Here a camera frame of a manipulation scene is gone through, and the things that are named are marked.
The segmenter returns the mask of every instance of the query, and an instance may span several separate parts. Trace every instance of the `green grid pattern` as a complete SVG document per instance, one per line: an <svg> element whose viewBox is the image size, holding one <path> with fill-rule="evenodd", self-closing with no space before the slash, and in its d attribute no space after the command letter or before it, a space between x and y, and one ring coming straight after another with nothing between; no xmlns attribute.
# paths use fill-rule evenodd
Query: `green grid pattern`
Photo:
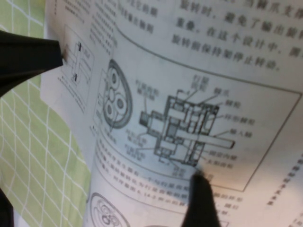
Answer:
<svg viewBox="0 0 303 227"><path fill-rule="evenodd" d="M43 37L45 0L1 0L0 30ZM90 173L40 76L0 100L0 187L31 226L82 226Z"/></svg>

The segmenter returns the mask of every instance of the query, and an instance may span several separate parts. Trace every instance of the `planetary gear diagram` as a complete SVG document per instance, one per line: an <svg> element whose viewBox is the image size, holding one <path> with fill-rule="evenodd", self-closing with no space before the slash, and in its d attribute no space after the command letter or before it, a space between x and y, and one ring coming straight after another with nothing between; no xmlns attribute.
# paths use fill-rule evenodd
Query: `planetary gear diagram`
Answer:
<svg viewBox="0 0 303 227"><path fill-rule="evenodd" d="M127 125L132 115L132 97L125 76L114 60L109 63L103 103L104 118L111 128Z"/></svg>
<svg viewBox="0 0 303 227"><path fill-rule="evenodd" d="M185 165L196 166L205 144L231 149L233 140L210 136L219 106L195 104L169 96L164 113L141 112L140 124L157 138L154 154Z"/></svg>
<svg viewBox="0 0 303 227"><path fill-rule="evenodd" d="M93 193L90 214L95 227L130 227L117 208L99 193Z"/></svg>

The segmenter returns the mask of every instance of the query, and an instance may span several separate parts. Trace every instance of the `white grid line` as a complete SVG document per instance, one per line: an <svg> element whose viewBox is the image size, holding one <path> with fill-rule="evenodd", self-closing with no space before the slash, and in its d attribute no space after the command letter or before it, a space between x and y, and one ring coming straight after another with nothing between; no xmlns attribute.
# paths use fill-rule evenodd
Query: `white grid line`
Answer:
<svg viewBox="0 0 303 227"><path fill-rule="evenodd" d="M71 132L70 132L70 143L69 143L69 149L68 149L68 157L67 160L70 159L70 153L71 153ZM64 202L64 197L65 197L65 176L66 174L66 169L67 169L68 163L65 165L65 170L64 170L64 176L63 176L63 189L62 189L62 201L61 201L61 214L63 214L63 202ZM60 217L60 226L62 226L62 215Z"/></svg>
<svg viewBox="0 0 303 227"><path fill-rule="evenodd" d="M48 125L48 115L49 114L49 108L47 108L47 117L46 117L46 125ZM46 140L46 147L48 148L48 141L49 141L49 133L48 133L48 128L46 128L46 134L47 134L47 140ZM44 178L44 196L43 196L43 201L42 201L42 210L44 211L44 205L45 205L45 195L46 195L46 170L47 170L47 152L48 150L46 149L46 154L45 154L45 178ZM40 222L40 225L43 223L43 215L42 215L42 218L41 218L41 222Z"/></svg>
<svg viewBox="0 0 303 227"><path fill-rule="evenodd" d="M8 32L8 29L4 27L3 25L0 25L0 28L3 29L4 31Z"/></svg>
<svg viewBox="0 0 303 227"><path fill-rule="evenodd" d="M37 23L38 25L40 25L40 26L42 26L43 27L43 23L42 22L40 22L40 21L38 21L38 20L36 20L36 19L34 19L34 18L32 18L31 17L31 8L30 8L30 0L28 0L28 10L29 10L29 14L27 15L26 14L26 12L23 10L23 9L21 9L19 6L17 6L16 4L14 4L13 3L13 0L7 0L7 2L9 3L9 4L11 4L12 5L12 31L14 32L14 9L17 9L17 10L19 10L25 17L27 17L27 19L28 19L28 35L30 35L30 25L31 25L31 22L35 22L35 23ZM1 26L0 25L0 27L3 29L3 30L5 30L5 31L8 31L5 27L3 27L3 26ZM72 206L72 207L74 207L75 208L75 210L78 212L78 214L79 214L79 216L83 219L83 216L82 216L82 214L80 213L80 211L78 210L78 207L76 207L73 203L72 203L72 201L70 200L70 198L68 198L66 195L65 195L65 177L68 177L70 180L71 180L71 182L73 183L73 186L77 186L79 189L81 189L81 192L84 192L84 195L85 196L87 196L87 193L85 192L85 190L83 189L83 187L82 186L80 186L80 185L78 185L76 182L74 182L74 180L71 178L71 176L69 176L67 173L66 173L66 169L67 169L67 166L68 166L68 162L69 162L69 160L70 160L70 152L73 152L73 154L75 155L75 157L80 161L80 162L82 162L82 163L84 163L84 164L86 164L85 163L85 161L83 161L81 158L79 158L78 157L78 154L75 152L75 150L73 150L73 148L71 147L71 137L72 137L72 135L71 135L71 132L70 132L70 140L69 140L69 143L67 143L67 142L65 142L53 129L51 129L50 127L49 127L49 112L50 112L50 109L49 109L49 107L48 107L48 109L47 109L47 117L46 117L46 123L44 123L41 119L40 119L40 117L39 116L37 116L36 115L36 113L30 108L30 85L31 86L33 86L34 88L36 88L36 89L38 89L39 91L40 91L40 88L36 85L36 84L34 84L32 81L28 81L27 82L27 88L28 88L28 104L26 103L26 102L24 102L24 100L15 92L15 91L13 91L13 99L14 99L14 110L12 110L11 109L11 107L8 105L8 103L6 102L6 101L4 101L5 102L5 104L7 104L7 106L8 106L8 108L13 112L13 114L14 114L14 130L12 130L11 129L11 127L7 124L7 122L5 122L4 121L4 118L3 118L3 103L1 102L1 107L2 107L2 110L1 110L1 119L0 120L2 120L2 135L4 135L4 126L3 126L3 124L6 124L6 126L9 128L9 130L11 130L13 133L14 133L14 135L15 135L15 138L14 138L14 147L15 147L15 149L12 149L12 147L10 146L10 144L8 143L8 141L6 140L6 139L4 139L4 137L3 137L3 140L2 140L2 149L1 149L1 151L0 151L0 156L1 156L1 154L3 153L3 149L4 149L4 144L5 144L5 142L7 143L7 145L14 151L14 162L15 162L15 167L13 167L7 160L5 160L4 158L2 158L12 169L15 169L16 170L16 167L17 167L17 160L19 160L19 161L21 161L23 164L24 164L24 162L23 162L23 160L19 157L19 155L16 153L17 152L17 145L16 145L16 142L17 142L17 139L19 140L19 142L21 142L21 144L26 148L26 149L28 149L28 151L30 151L31 150L31 136L33 136L38 142L39 142L39 144L41 144L41 146L42 146L42 148L44 148L45 149L45 151L46 151L46 153L45 153L45 166L42 166L41 164L40 164L40 162L37 160L37 158L33 155L33 154L31 154L31 153L29 153L29 165L28 166L26 166L25 164L24 164L24 166L26 167L26 169L28 170L28 172L29 172L29 178L28 178L28 185L26 185L24 182L23 182L23 180L21 179L21 177L18 175L18 173L15 171L14 172L14 176L13 176L13 179L12 179L12 182L11 182L11 185L10 185L10 187L8 187L6 184L5 184L5 187L7 187L8 189L9 189L9 192L12 192L12 194L17 198L17 200L21 203L21 204L23 204L21 201L20 201L20 199L18 198L18 196L13 192L13 190L12 190L12 185L13 185L13 182L14 182L14 179L15 179L15 176L17 176L20 180L21 180L21 182L22 182L22 184L24 184L25 185L25 187L27 186L27 189L28 189L28 191L27 191L27 196L26 196L26 201L25 201L25 205L24 205L24 207L23 207L23 209L22 209L22 213L23 213L23 211L26 211L26 212L28 212L28 214L31 216L31 218L34 220L34 222L35 223L37 223L38 225L41 225L42 223L43 223L43 216L44 216L44 214L45 215L47 215L48 217L49 217L49 219L51 220L51 222L55 225L55 226L57 226L56 224L55 224L55 222L53 221L53 219L49 216L49 214L45 211L45 209L44 209L44 202L45 202L45 196L47 196L49 199L50 199L50 201L51 202L53 202L54 203L54 205L56 206L56 208L59 210L59 211L61 211L61 219L60 219L60 226L62 226L62 220L64 219L64 220L67 220L67 223L68 223L68 225L69 226L73 226L72 224L71 224L71 222L68 220L68 218L66 218L64 215L63 215L63 202L64 202L64 199L66 198L69 202L70 202L70 205ZM16 97L18 97L20 100L21 100L21 102L23 102L25 105L26 105L26 107L27 107L27 115L28 115L28 117L29 117L29 123L28 123L28 125L26 125L21 119L20 119L20 117L18 116L18 115L16 115L16 113L15 113L15 110L16 110L16 101L15 101L15 95L16 95ZM32 122L32 119L31 119L31 115L30 114L33 114L33 116L35 116L44 126L46 126L46 134L47 134L47 141L46 141L46 147L42 144L42 142L32 133L32 131L31 131L31 122ZM27 148L27 146L25 146L25 144L23 143L23 141L19 138L19 136L17 135L17 131L16 131L16 119L18 119L23 125L24 125L24 127L29 131L29 146L28 146L28 148ZM69 153L68 153L68 158L67 158L67 162L65 163L65 168L63 169L62 168L62 166L60 165L60 163L57 161L57 159L56 158L54 158L54 156L48 151L48 147L49 147L49 139L50 139L50 136L49 136L49 132L52 132L64 145L66 145L66 146L68 146L68 148L69 148ZM54 159L54 161L60 166L60 168L63 170L63 173L64 173L64 176L63 176L63 190L61 191L59 188L58 188L58 190L62 193L62 204L61 204L61 210L58 208L58 206L57 206L57 204L52 200L52 198L49 196L49 194L46 192L46 176L48 176L52 181L53 181L53 183L57 186L57 184L56 184L56 182L54 181L54 179L53 179L53 177L51 176L51 175L49 175L49 173L47 172L47 155L50 155L51 156L51 158L53 158ZM45 170L45 186L44 187L42 187L42 185L40 184L40 182L36 179L36 177L31 173L31 171L30 171L30 167L31 167L31 163L30 163L30 160L31 160L31 157L33 157L34 158L34 160L39 164L39 166L43 169L43 170ZM32 193L32 191L30 191L30 189L29 189L29 186L30 186L30 178L31 177L33 177L35 180L36 180L36 182L41 186L41 188L44 190L44 195L43 195L43 204L41 204L40 203L40 201L36 198L36 196ZM42 217L41 217L41 222L40 222L40 224L39 224L39 222L32 216L32 214L29 212L29 210L26 208L26 204L27 204L27 200L28 200L28 197L29 197L29 194L30 195L32 195L33 197L34 197L34 199L38 202L38 204L42 207Z"/></svg>
<svg viewBox="0 0 303 227"><path fill-rule="evenodd" d="M10 126L3 120L3 122L5 123L5 125L12 131L12 129L10 128ZM16 137L18 138L18 140L19 140L19 142L26 148L26 146L25 146L25 144L22 142L22 140L19 138L19 136L18 135L16 135ZM3 138L5 141L6 141L6 143L7 143L7 145L13 150L13 148L10 146L10 144L8 143L8 141L5 139L5 138ZM56 159L54 158L54 156L50 153L50 152L46 152L46 154L45 155L47 155L47 154L49 154L54 160L55 160L55 162L60 166L60 168L63 170L63 168L61 167L61 165L59 164L59 162L58 161L56 161ZM47 172L47 169L45 169L44 167L43 167L43 165L41 165L41 163L39 162L39 160L34 156L34 155L31 155L32 157L33 157L33 159L38 163L38 165L44 170L44 171L46 171ZM52 181L54 182L54 184L58 187L58 190L62 193L62 191L60 190L60 188L59 188L59 186L56 184L56 182L55 182L55 180L53 179L53 177L47 172L47 175L52 179ZM72 177L71 176L69 176L69 175L66 175L68 178L70 178L70 180L72 181L72 183L75 185L75 186L77 186L77 187L79 187L83 192L84 192L84 194L87 196L87 192L85 192L85 190L83 189L83 187L81 187L78 183L76 183L73 179L72 179Z"/></svg>
<svg viewBox="0 0 303 227"><path fill-rule="evenodd" d="M18 198L18 196L13 192L11 191L11 193L16 197L16 199L22 204L21 200ZM28 212L28 214L30 215L30 217L34 220L34 222L37 223L37 225L39 225L38 221L33 217L33 215L29 212L28 209L25 208L25 210Z"/></svg>
<svg viewBox="0 0 303 227"><path fill-rule="evenodd" d="M7 105L7 107L14 113L14 116L15 117L17 117L19 120L20 120L20 122L22 122L22 124L24 124L23 123L23 121L15 114L15 111L13 111L11 108L10 108L10 106L9 106L9 104L5 101L5 100L3 100L2 99L2 102L1 102L1 105L2 105L2 107L3 107L3 104L2 103L5 103L6 105ZM12 131L12 133L14 133L14 131L11 129L11 127L7 124L7 122L6 121L4 121L4 119L3 118L1 118L2 119L2 124L5 124L8 128L9 128L9 130L11 130ZM15 133L15 144L16 144L16 139L19 139L19 142L26 148L26 145L22 142L22 140L18 137L18 135ZM10 146L10 144L8 143L8 141L3 137L3 142L6 142L6 144L10 147L10 149L11 150L14 150L11 146ZM46 150L46 154L45 154L45 156L47 156L47 154L49 154L55 161L56 161L56 163L60 166L60 168L62 169L62 167L61 167L61 165L58 163L58 161L52 156L52 154L50 153L50 152L48 152L48 150ZM31 155L31 157L33 157L35 160L36 160L36 162L40 165L40 167L45 171L45 175L46 176L48 176L48 177L50 177L51 178L51 180L53 181L53 183L57 186L57 188L58 188L58 191L61 193L61 194L64 194L64 192L63 191L61 191L60 190L60 188L58 187L58 185L56 184L56 182L54 181L54 179L53 179L53 177L51 176L51 175L49 175L49 173L47 172L47 170L40 164L40 162L37 160L37 158L34 156L34 155L32 155L32 154L30 154ZM30 169L28 169L28 167L25 165L25 163L20 159L20 157L15 153L15 168L7 161L7 160L5 160L5 159L3 159L12 169L16 169L16 166L17 166L17 164L16 164L16 161L17 161L17 158L18 157L18 159L24 164L24 166L26 167L26 169L30 172ZM15 175L17 175L18 176L18 178L21 180L21 182L23 183L23 185L26 187L27 185L24 183L24 181L22 180L22 178L18 175L18 173L15 171L14 172L14 177L15 177ZM56 205L56 203L53 201L53 199L50 197L50 195L45 191L45 189L46 189L46 187L43 187L40 183L39 183L39 181L34 177L34 175L31 173L31 175L33 176L33 178L38 182L38 184L44 189L44 193L45 193L45 195L54 203L54 205L56 206L56 208L60 211L60 209L59 209L59 207ZM84 192L84 194L87 196L87 193L85 192L85 190L80 186L80 185L78 185L76 182L74 182L73 181L73 179L69 176L69 175L67 175L66 173L65 173L65 175L68 177L68 178L70 178L70 180L73 182L73 184L75 185L75 186L78 186L83 192ZM9 192L13 192L12 190L11 190L11 187L12 187L12 184L13 184L13 182L14 182L14 178L12 179L12 182L11 182L11 186L9 187ZM66 198L69 202L70 202L70 205L72 205L75 209L76 209L76 211L78 212L78 214L79 214L79 216L83 219L83 216L82 216L82 214L80 213L80 211L79 211L79 209L72 203L72 201L70 200L70 198L69 197L67 197L66 195L64 195L64 198Z"/></svg>
<svg viewBox="0 0 303 227"><path fill-rule="evenodd" d="M27 14L26 14L26 12L24 12L24 10L23 9L21 9L19 6L17 6L17 5L15 5L12 1L9 1L9 0L6 0L9 4L11 4L12 5L12 7L13 7L13 9L14 8L16 8L16 9L18 9L28 20L32 20L32 21L34 21L34 22L36 22L37 24L39 24L40 26L43 26L43 24L40 22L40 21L38 21L38 20L36 20L36 19L34 19L34 18L32 18L32 17L29 17Z"/></svg>
<svg viewBox="0 0 303 227"><path fill-rule="evenodd" d="M43 122L43 120L29 107L29 105L14 90L13 90L13 93L21 100L21 102L24 105L26 105L29 108L30 112L39 120L40 123L42 123L45 127L47 127L49 129L49 131L51 131L64 145L66 145L67 147L69 147L69 144L67 142L65 142L52 128L50 128L49 126L47 126ZM41 143L41 141L35 135L33 135L33 136L35 137L35 139L37 139L40 142L41 146L43 146L43 148L46 150L46 147L44 146L44 144ZM80 162L82 162L83 164L86 164L86 162L84 160L82 160L81 158L78 157L78 154L76 153L76 151L73 148L71 148L71 151L75 154L75 156L77 157L77 159Z"/></svg>

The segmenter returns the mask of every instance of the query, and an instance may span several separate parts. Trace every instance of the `mechanical drawing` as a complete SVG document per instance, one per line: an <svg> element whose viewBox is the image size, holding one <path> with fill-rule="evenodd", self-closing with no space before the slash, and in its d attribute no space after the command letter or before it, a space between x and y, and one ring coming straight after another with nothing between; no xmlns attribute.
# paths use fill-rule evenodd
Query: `mechanical drawing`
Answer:
<svg viewBox="0 0 303 227"><path fill-rule="evenodd" d="M133 110L131 91L119 65L111 60L108 67L103 114L111 128L121 129L129 122Z"/></svg>
<svg viewBox="0 0 303 227"><path fill-rule="evenodd" d="M76 87L79 95L86 103L94 56L81 38L67 26L65 27L63 58L62 72Z"/></svg>
<svg viewBox="0 0 303 227"><path fill-rule="evenodd" d="M140 125L157 138L154 154L160 158L196 166L205 144L232 149L233 140L210 136L219 106L192 103L169 96L164 113L141 112Z"/></svg>
<svg viewBox="0 0 303 227"><path fill-rule="evenodd" d="M120 211L96 192L91 196L90 215L95 227L130 227Z"/></svg>

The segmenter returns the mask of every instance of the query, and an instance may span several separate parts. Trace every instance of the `cross-section diagram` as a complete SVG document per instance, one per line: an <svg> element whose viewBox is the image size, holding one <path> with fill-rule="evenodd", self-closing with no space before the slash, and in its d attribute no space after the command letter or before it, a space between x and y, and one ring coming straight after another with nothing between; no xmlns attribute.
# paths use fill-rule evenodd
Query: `cross-section diagram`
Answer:
<svg viewBox="0 0 303 227"><path fill-rule="evenodd" d="M185 165L196 166L205 144L232 149L233 140L209 136L219 106L191 103L169 96L164 113L141 112L140 124L156 137L154 154Z"/></svg>

